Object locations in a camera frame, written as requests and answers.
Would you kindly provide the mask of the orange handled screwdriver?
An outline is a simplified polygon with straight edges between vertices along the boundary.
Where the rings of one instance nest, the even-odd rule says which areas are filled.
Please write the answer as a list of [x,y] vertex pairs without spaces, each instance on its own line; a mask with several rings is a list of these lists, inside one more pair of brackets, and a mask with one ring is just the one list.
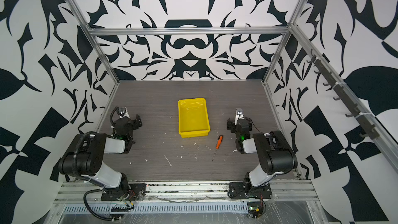
[[223,135],[219,135],[219,137],[218,137],[218,139],[217,139],[217,144],[216,144],[216,148],[215,148],[215,152],[214,152],[212,161],[214,161],[214,158],[215,158],[215,156],[216,156],[216,154],[217,154],[217,151],[219,150],[219,148],[220,148],[220,146],[221,146],[222,140],[223,140]]

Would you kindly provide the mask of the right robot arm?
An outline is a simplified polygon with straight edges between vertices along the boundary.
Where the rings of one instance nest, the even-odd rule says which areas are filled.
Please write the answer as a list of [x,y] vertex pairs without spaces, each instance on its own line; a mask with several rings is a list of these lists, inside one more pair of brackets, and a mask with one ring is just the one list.
[[247,191],[265,186],[277,175],[296,169],[298,161],[293,149],[281,131],[251,134],[252,119],[245,117],[243,110],[235,110],[235,119],[227,120],[227,130],[235,134],[236,149],[242,154],[255,153],[259,164],[247,173],[244,187]]

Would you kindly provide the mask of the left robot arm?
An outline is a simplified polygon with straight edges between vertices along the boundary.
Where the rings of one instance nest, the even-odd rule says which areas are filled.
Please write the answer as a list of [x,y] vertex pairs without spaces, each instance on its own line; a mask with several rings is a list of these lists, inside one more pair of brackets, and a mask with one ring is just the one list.
[[109,117],[112,134],[90,131],[74,137],[58,163],[63,175],[84,180],[104,189],[128,190],[126,175],[104,162],[105,154],[129,153],[134,131],[143,126],[140,115],[134,119],[125,107],[116,106]]

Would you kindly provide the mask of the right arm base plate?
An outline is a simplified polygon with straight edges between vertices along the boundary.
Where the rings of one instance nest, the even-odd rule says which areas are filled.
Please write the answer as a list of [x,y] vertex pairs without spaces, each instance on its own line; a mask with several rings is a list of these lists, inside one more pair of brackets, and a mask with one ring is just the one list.
[[229,183],[228,197],[232,200],[244,199],[263,199],[268,200],[272,197],[269,185],[252,187],[244,183]]

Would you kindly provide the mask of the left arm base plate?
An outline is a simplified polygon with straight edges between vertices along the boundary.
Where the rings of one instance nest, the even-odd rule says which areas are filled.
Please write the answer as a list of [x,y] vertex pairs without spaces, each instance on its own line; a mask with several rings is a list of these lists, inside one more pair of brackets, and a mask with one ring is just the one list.
[[102,201],[117,201],[123,198],[126,201],[135,201],[145,196],[147,184],[132,183],[128,186],[107,189],[102,193]]

